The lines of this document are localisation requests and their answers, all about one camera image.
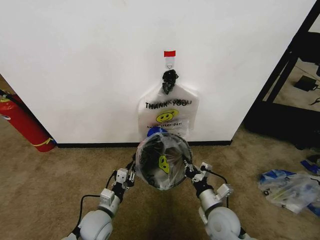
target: red fire extinguisher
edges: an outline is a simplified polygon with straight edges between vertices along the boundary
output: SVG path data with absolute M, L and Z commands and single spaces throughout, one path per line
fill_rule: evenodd
M 9 95 L 0 99 L 0 115 L 14 126 L 39 152 L 47 152 L 55 147 L 54 140 L 29 113 L 29 109 L 18 95 Z

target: beige carpet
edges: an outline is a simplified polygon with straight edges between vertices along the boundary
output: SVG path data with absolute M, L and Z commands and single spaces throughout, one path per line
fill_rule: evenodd
M 134 148 L 55 148 L 37 152 L 0 119 L 0 239 L 60 240 L 75 226 L 80 198 L 99 194 L 113 169 L 124 167 Z M 231 146 L 192 147 L 197 165 L 206 161 L 234 187 L 230 207 L 243 228 L 259 240 L 318 240 L 320 220 L 269 203 L 257 188 L 260 173 L 301 171 L 313 154 L 289 143 L 249 133 L 242 127 Z M 218 187 L 222 182 L 209 181 Z M 111 240 L 207 240 L 198 215 L 199 200 L 188 180 L 159 191 L 140 179 L 124 196 Z M 88 199 L 84 212 L 95 210 Z

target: clear plastic sheet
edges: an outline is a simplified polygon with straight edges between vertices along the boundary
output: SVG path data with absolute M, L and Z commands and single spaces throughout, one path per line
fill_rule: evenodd
M 265 198 L 298 214 L 308 207 L 319 215 L 320 178 L 285 170 L 271 170 L 261 175 L 259 189 Z
M 159 190 L 168 190 L 185 179 L 184 159 L 192 162 L 188 143 L 180 136 L 157 132 L 143 140 L 136 151 L 136 174 Z

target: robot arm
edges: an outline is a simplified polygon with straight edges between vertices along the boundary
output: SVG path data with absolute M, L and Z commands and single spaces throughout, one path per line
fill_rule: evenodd
M 98 210 L 88 212 L 69 236 L 62 240 L 77 240 L 79 237 L 83 240 L 109 239 L 113 231 L 112 218 L 116 215 L 125 191 L 133 187 L 135 175 L 134 167 L 130 173 L 128 166 L 116 171 L 112 190 L 105 188 L 100 193 Z
M 205 230 L 211 240 L 254 240 L 240 225 L 237 215 L 227 207 L 223 207 L 223 199 L 228 197 L 233 189 L 229 184 L 222 184 L 215 192 L 207 184 L 212 166 L 202 163 L 200 169 L 184 161 L 185 176 L 191 179 L 200 199 L 199 215 L 205 225 Z

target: black baseboard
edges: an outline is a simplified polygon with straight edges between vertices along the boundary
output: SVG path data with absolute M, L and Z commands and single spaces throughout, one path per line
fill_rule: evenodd
M 227 146 L 231 141 L 189 141 L 190 146 Z M 114 143 L 57 143 L 58 148 L 136 148 L 138 142 Z

